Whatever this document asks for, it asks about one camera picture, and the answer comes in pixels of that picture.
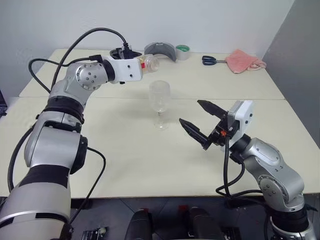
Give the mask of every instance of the cloth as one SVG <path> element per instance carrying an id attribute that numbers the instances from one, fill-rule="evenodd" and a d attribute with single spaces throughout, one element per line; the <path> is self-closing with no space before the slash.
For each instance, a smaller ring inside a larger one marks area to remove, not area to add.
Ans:
<path id="1" fill-rule="evenodd" d="M 230 56 L 227 56 L 225 60 L 230 70 L 235 74 L 240 74 L 245 70 L 256 71 L 266 68 L 267 66 L 264 61 L 256 56 L 250 56 L 240 49 L 235 50 Z"/>

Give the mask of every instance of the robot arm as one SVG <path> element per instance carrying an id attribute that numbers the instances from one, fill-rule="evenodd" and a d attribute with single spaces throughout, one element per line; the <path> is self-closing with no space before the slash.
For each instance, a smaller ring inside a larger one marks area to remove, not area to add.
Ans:
<path id="1" fill-rule="evenodd" d="M 257 181 L 268 206 L 274 239 L 316 240 L 305 208 L 304 182 L 300 175 L 285 163 L 274 146 L 245 134 L 253 116 L 252 101 L 237 101 L 230 111 L 209 101 L 198 103 L 220 122 L 208 137 L 191 122 L 180 119 L 182 127 L 205 150 L 212 143 L 224 148 L 226 136 L 231 139 L 230 158 L 243 163 Z"/>
<path id="2" fill-rule="evenodd" d="M 0 212 L 0 239 L 71 238 L 69 175 L 85 162 L 88 140 L 81 135 L 83 111 L 91 93 L 105 83 L 139 81 L 140 60 L 92 56 L 73 63 L 51 90 L 24 150 L 30 168 Z"/>

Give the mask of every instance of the table surface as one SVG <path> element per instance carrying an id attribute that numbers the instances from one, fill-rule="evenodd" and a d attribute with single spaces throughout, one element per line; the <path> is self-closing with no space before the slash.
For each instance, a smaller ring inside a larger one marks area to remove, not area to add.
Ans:
<path id="1" fill-rule="evenodd" d="M 7 167 L 13 149 L 46 102 L 46 97 L 20 97 L 9 108 L 8 115 L 0 119 L 0 196 L 9 194 Z M 212 102 L 229 109 L 235 101 Z M 302 176 L 305 193 L 320 192 L 320 150 L 288 102 L 258 99 L 254 105 L 254 118 L 247 134 L 280 150 L 286 163 Z M 153 125 L 156 113 L 147 99 L 92 97 L 88 101 L 81 134 L 88 138 L 90 147 L 101 151 L 107 159 L 107 169 L 92 193 L 93 198 L 216 195 L 215 188 L 223 184 L 224 153 L 215 145 L 204 151 L 187 135 L 178 119 L 191 121 L 206 135 L 218 119 L 206 113 L 194 99 L 173 99 L 164 114 L 169 127 L 161 131 Z M 238 175 L 240 166 L 229 162 L 231 179 Z M 101 158 L 88 151 L 84 167 L 70 177 L 73 198 L 87 195 L 101 167 Z M 27 171 L 21 150 L 14 183 Z M 256 188 L 255 179 L 246 172 L 231 191 Z"/>
<path id="2" fill-rule="evenodd" d="M 65 49 L 54 51 L 50 60 L 59 62 Z M 66 63 L 77 58 L 91 55 L 109 55 L 108 50 L 73 50 Z M 126 84 L 104 84 L 91 96 L 98 98 L 148 98 L 149 84 L 154 80 L 164 80 L 170 84 L 172 97 L 175 99 L 272 99 L 283 100 L 279 91 L 265 69 L 245 71 L 234 74 L 227 64 L 218 63 L 204 66 L 202 56 L 210 55 L 224 60 L 227 54 L 192 53 L 186 61 L 171 61 L 168 57 L 160 57 L 160 68 L 157 72 L 147 73 L 140 82 Z M 49 88 L 57 66 L 45 63 L 37 76 Z M 64 78 L 66 68 L 63 67 L 58 80 Z M 20 97 L 45 97 L 48 93 L 33 79 L 21 92 Z"/>

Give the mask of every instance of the wine glass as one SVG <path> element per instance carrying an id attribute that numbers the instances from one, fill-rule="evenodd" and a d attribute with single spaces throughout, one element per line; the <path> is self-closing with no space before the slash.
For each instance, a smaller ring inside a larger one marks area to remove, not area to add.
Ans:
<path id="1" fill-rule="evenodd" d="M 163 112 L 165 112 L 170 103 L 170 85 L 166 81 L 157 80 L 149 86 L 149 103 L 153 110 L 157 112 L 157 117 L 154 122 L 155 128 L 164 130 L 168 127 L 165 121 Z"/>

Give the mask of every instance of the black floor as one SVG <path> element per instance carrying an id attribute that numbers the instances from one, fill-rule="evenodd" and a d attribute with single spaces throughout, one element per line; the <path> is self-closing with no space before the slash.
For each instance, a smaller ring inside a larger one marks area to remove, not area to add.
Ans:
<path id="1" fill-rule="evenodd" d="M 305 195 L 307 204 L 318 209 L 309 211 L 320 239 L 320 198 L 319 194 Z M 108 227 L 105 240 L 123 240 L 130 219 L 135 211 L 144 208 L 152 213 L 155 233 L 154 240 L 172 240 L 185 238 L 186 232 L 177 218 L 179 206 L 201 207 L 216 218 L 222 226 L 239 227 L 243 240 L 263 240 L 265 212 L 261 206 L 250 206 L 239 209 L 227 209 L 221 197 L 142 197 L 95 199 L 91 209 L 83 210 L 73 222 L 72 240 L 80 240 L 82 232 L 99 227 Z"/>

